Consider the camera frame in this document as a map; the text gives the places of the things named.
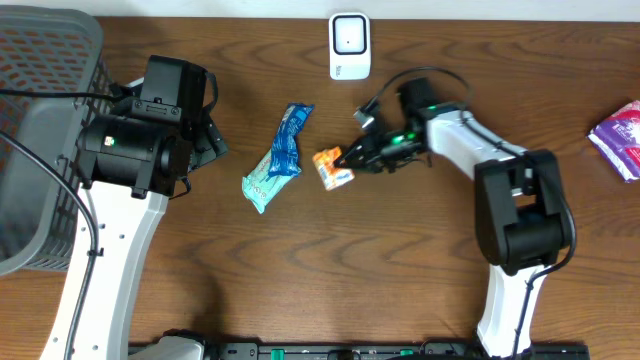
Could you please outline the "blue snack wrapper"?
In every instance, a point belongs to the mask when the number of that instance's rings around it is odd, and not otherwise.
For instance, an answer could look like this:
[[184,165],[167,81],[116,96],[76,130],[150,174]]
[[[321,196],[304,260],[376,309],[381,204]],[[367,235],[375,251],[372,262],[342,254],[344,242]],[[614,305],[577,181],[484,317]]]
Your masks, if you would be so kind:
[[271,146],[271,164],[268,174],[273,176],[298,177],[299,152],[297,136],[313,112],[314,105],[289,103]]

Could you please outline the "purple Carefree pad pack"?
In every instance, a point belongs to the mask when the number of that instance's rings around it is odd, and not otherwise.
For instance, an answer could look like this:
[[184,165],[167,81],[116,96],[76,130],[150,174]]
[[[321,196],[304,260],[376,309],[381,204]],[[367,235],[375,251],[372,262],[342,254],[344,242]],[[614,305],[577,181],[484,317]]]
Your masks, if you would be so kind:
[[590,130],[587,139],[625,183],[639,180],[639,101],[632,101]]

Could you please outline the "orange Kleenex tissue pack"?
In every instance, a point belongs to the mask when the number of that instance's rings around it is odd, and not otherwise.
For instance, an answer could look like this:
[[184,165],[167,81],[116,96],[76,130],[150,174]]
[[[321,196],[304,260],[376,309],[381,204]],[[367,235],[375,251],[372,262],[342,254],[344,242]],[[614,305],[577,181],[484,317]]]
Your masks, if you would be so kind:
[[338,168],[334,165],[334,161],[341,155],[341,149],[334,147],[322,150],[312,158],[313,164],[327,191],[334,190],[355,179],[355,174],[351,169]]

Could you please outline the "mint green wipes pack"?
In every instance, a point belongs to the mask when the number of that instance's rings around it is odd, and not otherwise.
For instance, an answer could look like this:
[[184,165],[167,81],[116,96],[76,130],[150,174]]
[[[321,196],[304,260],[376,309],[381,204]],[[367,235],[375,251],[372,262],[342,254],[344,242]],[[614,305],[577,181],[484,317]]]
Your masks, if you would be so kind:
[[242,192],[256,210],[263,214],[271,200],[295,177],[301,173],[301,168],[293,175],[270,175],[271,151],[268,151],[256,168],[242,178]]

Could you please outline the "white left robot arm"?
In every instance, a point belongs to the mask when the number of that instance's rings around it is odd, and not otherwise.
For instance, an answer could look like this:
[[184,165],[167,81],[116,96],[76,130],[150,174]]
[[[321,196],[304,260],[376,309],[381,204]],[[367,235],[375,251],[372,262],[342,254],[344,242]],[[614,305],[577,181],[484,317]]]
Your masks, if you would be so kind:
[[215,75],[153,55],[140,84],[79,134],[81,214],[44,359],[125,359],[145,258],[177,183],[228,150]]

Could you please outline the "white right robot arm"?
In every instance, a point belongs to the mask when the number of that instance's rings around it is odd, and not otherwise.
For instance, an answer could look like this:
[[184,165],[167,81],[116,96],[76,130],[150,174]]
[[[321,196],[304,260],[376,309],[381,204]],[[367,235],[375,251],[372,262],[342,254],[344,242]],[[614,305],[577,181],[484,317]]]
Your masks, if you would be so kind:
[[337,168],[392,173],[436,154],[474,183],[475,236],[489,264],[477,355],[524,359],[547,276],[571,260],[576,226],[555,155],[513,145],[483,127],[463,102],[441,100],[425,77],[397,89],[405,127],[387,132],[372,98],[354,117],[364,134],[334,160]]

